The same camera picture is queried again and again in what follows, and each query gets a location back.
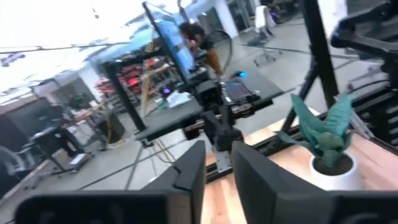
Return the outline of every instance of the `computer monitor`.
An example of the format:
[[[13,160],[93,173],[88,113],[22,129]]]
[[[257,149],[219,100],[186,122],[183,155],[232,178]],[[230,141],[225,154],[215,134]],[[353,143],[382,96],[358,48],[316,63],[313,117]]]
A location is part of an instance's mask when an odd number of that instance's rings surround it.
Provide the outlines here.
[[[195,66],[195,59],[180,32],[174,15],[148,2],[142,3],[150,23],[162,39],[167,53],[177,66],[178,73],[186,83],[191,79],[190,70]]]

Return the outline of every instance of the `concrete floor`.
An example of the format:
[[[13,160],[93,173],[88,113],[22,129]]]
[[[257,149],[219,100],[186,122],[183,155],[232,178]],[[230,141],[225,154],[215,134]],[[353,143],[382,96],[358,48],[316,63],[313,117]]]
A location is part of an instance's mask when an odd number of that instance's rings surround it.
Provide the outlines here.
[[[286,51],[276,62],[259,68],[262,75],[266,76],[282,90],[286,91],[302,84],[308,71],[310,56],[306,53],[308,52],[307,31],[303,25],[303,20],[299,19],[274,28],[274,33],[276,39],[272,40],[267,46],[304,51],[302,53]],[[246,43],[250,38],[252,38],[252,33],[249,32],[234,40],[233,61],[227,73],[240,70],[239,68],[243,65],[255,66],[253,58],[261,54],[262,50],[255,47],[240,45]],[[221,58],[226,58],[228,47],[226,45],[221,45],[218,48]],[[344,50],[331,49],[331,53],[334,55],[344,55],[343,52]],[[339,67],[346,62],[348,62],[348,59],[333,58],[334,67]],[[336,78],[340,91],[345,89],[349,80],[364,74],[370,64],[369,62],[356,61],[337,69]],[[298,88],[293,90],[292,93],[296,93],[297,91]],[[322,88],[318,80],[312,87],[306,102],[310,107],[319,112],[326,111]],[[289,112],[290,107],[290,96],[289,94],[284,94],[274,100],[274,105],[258,111],[250,118],[239,120],[237,127],[242,130],[244,134],[250,134],[284,118]],[[132,136],[134,124],[126,115],[120,118],[127,130],[125,137],[129,138]],[[9,200],[6,200],[0,205],[0,223],[11,220],[17,204],[30,195],[43,192],[80,189],[96,179],[132,164],[137,159],[140,149],[140,144],[133,139],[134,137],[115,149],[97,153],[95,158],[89,161],[77,174],[65,174],[61,179],[56,177],[46,178],[35,190],[18,191]],[[184,136],[181,131],[175,131],[161,138],[167,146],[178,143],[183,139]],[[172,147],[170,152],[178,158],[195,141],[196,140],[181,142]],[[151,178],[161,174],[169,166],[158,157],[151,157],[151,155],[153,155],[152,151],[148,149],[143,150],[138,158],[139,162],[137,166],[129,167],[116,175],[85,187],[83,190],[124,190],[126,187],[130,190],[141,189]],[[126,182],[133,169],[135,169],[135,173],[132,177],[132,181],[126,186]]]

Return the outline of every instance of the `black monitor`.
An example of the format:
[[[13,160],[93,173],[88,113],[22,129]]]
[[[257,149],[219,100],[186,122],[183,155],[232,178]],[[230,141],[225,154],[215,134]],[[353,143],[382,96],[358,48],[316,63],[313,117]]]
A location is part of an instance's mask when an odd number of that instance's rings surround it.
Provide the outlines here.
[[[191,79],[190,70],[195,66],[195,59],[180,32],[174,15],[148,2],[144,2],[142,5],[150,23],[164,43],[167,53],[176,64],[178,73],[186,83]]]

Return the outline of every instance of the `person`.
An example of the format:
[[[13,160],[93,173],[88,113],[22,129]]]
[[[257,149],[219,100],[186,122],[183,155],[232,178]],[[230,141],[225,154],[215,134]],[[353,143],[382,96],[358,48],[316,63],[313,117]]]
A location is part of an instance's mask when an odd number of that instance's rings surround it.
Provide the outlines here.
[[[207,51],[206,63],[214,70],[216,75],[221,76],[220,58],[214,47],[213,41],[206,37],[205,30],[199,24],[184,22],[180,25],[182,35],[189,40],[189,47],[195,54],[197,48]]]

